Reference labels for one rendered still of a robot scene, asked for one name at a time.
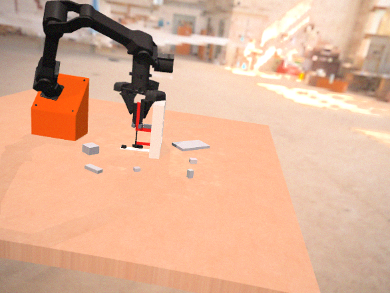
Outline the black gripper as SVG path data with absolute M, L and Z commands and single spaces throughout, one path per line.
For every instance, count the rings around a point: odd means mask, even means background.
M 132 75 L 132 83 L 115 82 L 113 90 L 121 92 L 119 95 L 122 96 L 130 115 L 133 114 L 137 94 L 146 96 L 145 99 L 141 99 L 142 118 L 145 119 L 153 103 L 166 100 L 166 93 L 158 90 L 149 91 L 149 88 L 151 90 L 151 87 L 148 87 L 149 78 L 152 77 L 150 71 L 132 69 L 129 75 Z

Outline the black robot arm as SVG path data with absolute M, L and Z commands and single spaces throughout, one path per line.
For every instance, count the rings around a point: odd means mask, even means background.
M 79 17 L 67 21 L 68 11 L 79 13 Z M 71 0 L 47 1 L 43 17 L 43 32 L 46 34 L 43 57 L 35 71 L 33 89 L 39 96 L 57 101 L 63 85 L 57 83 L 60 61 L 56 61 L 59 39 L 64 33 L 72 33 L 82 27 L 110 37 L 132 55 L 132 69 L 173 73 L 174 54 L 158 53 L 153 37 L 141 30 L 132 30 L 95 10 L 92 5 L 78 4 Z

